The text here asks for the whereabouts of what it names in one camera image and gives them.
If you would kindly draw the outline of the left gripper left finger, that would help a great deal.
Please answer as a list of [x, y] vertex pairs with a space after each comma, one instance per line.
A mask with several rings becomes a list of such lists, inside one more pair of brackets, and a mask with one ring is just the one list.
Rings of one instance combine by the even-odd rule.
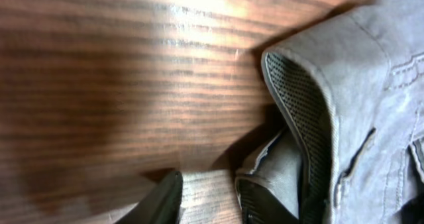
[[171, 171], [115, 224], [179, 224], [183, 184], [182, 173]]

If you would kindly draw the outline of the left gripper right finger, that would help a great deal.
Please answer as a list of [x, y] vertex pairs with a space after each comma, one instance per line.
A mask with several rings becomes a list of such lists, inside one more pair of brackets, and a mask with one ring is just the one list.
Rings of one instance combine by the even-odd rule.
[[266, 188], [248, 180], [239, 180], [237, 190], [243, 224], [298, 224], [298, 218]]

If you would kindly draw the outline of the grey shorts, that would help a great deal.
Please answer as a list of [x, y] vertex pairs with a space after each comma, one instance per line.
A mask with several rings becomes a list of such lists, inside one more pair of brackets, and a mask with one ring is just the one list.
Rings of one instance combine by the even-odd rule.
[[236, 190], [266, 188], [298, 223], [423, 222], [423, 0], [372, 0], [261, 65], [286, 127], [244, 160]]

